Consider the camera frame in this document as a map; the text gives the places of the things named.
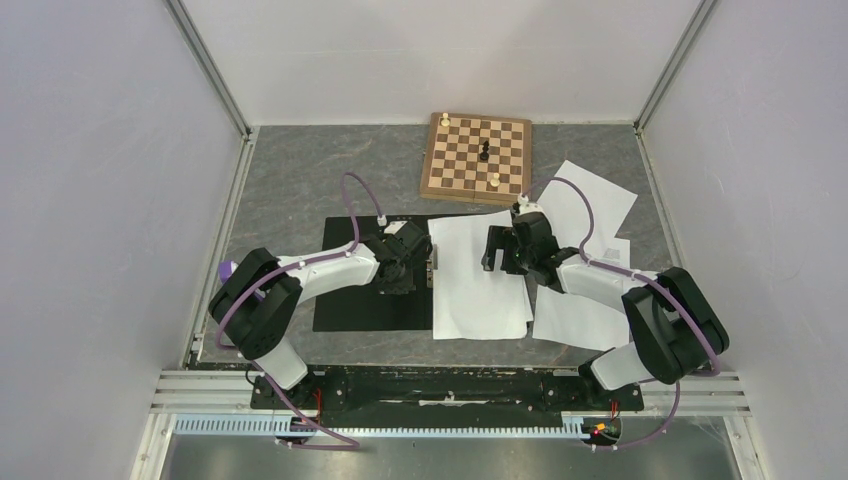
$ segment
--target black mat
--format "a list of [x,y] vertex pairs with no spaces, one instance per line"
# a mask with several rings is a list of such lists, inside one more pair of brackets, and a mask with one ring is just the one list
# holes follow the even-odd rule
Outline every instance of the black mat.
[[[427,220],[456,215],[387,215],[389,222],[406,220],[429,233]],[[379,233],[377,217],[356,217],[360,235]],[[341,247],[353,239],[350,217],[330,217],[324,222],[322,250]],[[406,295],[380,295],[374,285],[347,287],[319,296],[315,301],[314,332],[370,332],[432,330],[433,290],[427,288],[427,269],[412,273],[415,291]]]

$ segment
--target sheet of paper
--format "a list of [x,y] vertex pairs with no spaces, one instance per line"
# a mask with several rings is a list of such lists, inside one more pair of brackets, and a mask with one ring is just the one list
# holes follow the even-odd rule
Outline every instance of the sheet of paper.
[[[610,240],[599,260],[629,268],[630,240]],[[540,288],[536,293],[533,338],[590,350],[609,350],[630,341],[630,327],[618,310],[586,297]]]
[[533,319],[524,277],[498,269],[485,272],[480,265],[489,226],[510,226],[509,212],[439,218],[428,224],[438,267],[433,272],[433,338],[524,338]]
[[[636,194],[571,162],[565,162],[556,176],[573,182],[589,199],[595,217],[595,233],[586,245],[586,252],[596,258],[603,256],[633,207]],[[545,209],[559,245],[580,245],[589,230],[589,214],[580,196],[568,185],[551,182],[539,196],[538,203]]]

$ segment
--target gray floor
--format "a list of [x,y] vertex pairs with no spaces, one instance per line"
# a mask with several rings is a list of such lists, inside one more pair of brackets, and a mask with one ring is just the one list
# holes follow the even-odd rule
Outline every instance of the gray floor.
[[[427,200],[418,195],[426,125],[262,127],[226,258],[264,246],[275,255],[321,248],[324,219],[345,215],[339,178],[354,171],[389,214],[488,213],[502,207]],[[566,159],[638,194],[618,236],[631,240],[635,268],[671,265],[633,128],[626,125],[535,125],[533,179],[553,175]],[[351,182],[360,215],[367,195]],[[531,289],[531,298],[535,296]],[[593,352],[529,338],[503,341],[432,339],[432,332],[312,332],[315,303],[298,307],[287,336],[307,363],[393,365],[576,366]],[[214,345],[207,324],[202,362],[236,362]]]
[[[625,419],[624,440],[657,420]],[[363,438],[359,452],[290,451],[271,438],[180,435],[163,479],[739,479],[721,418],[676,419],[668,435],[614,453],[576,440]]]

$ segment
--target white wall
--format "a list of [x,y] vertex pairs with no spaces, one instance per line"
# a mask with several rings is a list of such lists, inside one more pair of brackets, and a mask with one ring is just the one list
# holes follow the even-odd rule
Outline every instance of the white wall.
[[632,121],[697,0],[185,0],[249,122]]
[[127,478],[239,139],[160,0],[0,7],[0,477]]
[[774,478],[844,478],[848,3],[721,2],[646,143]]

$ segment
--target light chessboard square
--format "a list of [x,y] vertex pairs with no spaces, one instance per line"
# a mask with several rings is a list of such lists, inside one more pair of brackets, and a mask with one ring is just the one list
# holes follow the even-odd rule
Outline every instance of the light chessboard square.
[[[532,124],[518,118],[448,114],[430,117],[430,137],[421,174],[421,196],[512,205],[530,187]],[[489,159],[479,157],[489,142]],[[498,175],[500,184],[490,181]]]

